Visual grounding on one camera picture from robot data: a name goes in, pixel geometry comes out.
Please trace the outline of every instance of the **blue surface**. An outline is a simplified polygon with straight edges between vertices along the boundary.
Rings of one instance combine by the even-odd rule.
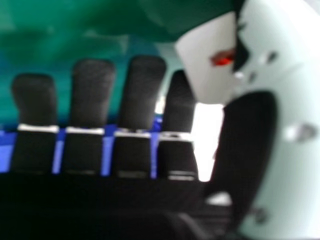
[[[105,128],[105,136],[103,138],[103,157],[101,175],[108,176],[110,174],[110,165],[112,157],[112,148],[114,144],[114,132],[117,129],[115,125],[108,125]],[[4,133],[0,134],[0,173],[6,173],[9,171],[11,154],[13,152],[16,133]],[[55,145],[55,153],[53,158],[52,173],[59,174],[62,153],[64,149],[65,129],[61,129],[57,135],[57,142]],[[157,144],[158,133],[151,133],[151,178],[157,177]]]

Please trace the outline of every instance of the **green background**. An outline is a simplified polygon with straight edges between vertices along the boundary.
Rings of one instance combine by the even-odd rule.
[[[108,115],[114,122],[133,56],[166,60],[165,94],[172,72],[182,68],[175,41],[231,10],[231,0],[0,0],[0,128],[17,124],[10,85],[20,73],[54,78],[59,123],[65,124],[71,69],[82,58],[108,59],[116,65]]]

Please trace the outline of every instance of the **bright white light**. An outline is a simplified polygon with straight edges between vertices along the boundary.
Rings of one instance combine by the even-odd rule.
[[[195,107],[192,137],[199,180],[210,180],[214,166],[214,154],[218,147],[219,135],[224,118],[223,105],[198,103]]]

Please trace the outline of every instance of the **teal surface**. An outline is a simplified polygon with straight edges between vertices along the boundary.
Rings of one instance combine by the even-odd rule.
[[[232,10],[231,0],[0,0],[0,124],[17,123],[10,93],[19,73],[55,79],[59,122],[68,118],[71,69],[81,58],[113,61],[117,78],[109,121],[117,116],[129,60],[156,55],[171,73],[182,68],[174,42],[186,31]]]

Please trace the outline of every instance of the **black pad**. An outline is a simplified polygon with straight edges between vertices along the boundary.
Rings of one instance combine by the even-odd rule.
[[[169,176],[185,176],[194,177],[195,180],[198,179],[198,168],[192,142],[159,142],[157,149],[157,177],[168,178]]]
[[[57,124],[57,100],[53,79],[44,74],[18,75],[11,86],[19,110],[19,122],[34,126]]]
[[[10,171],[27,174],[51,173],[55,146],[55,133],[18,131]]]
[[[173,74],[166,96],[162,131],[190,133],[196,100],[183,70]]]
[[[120,178],[150,178],[150,138],[116,137],[112,151],[111,175]]]
[[[103,128],[115,81],[115,67],[106,60],[84,59],[73,68],[69,126]]]
[[[150,129],[156,101],[166,73],[165,61],[157,56],[137,56],[131,60],[123,90],[118,127]]]
[[[67,134],[61,163],[61,173],[100,174],[103,156],[103,136]]]
[[[224,122],[206,194],[230,194],[234,227],[247,214],[265,174],[276,121],[276,100],[269,92],[247,94],[224,108]]]

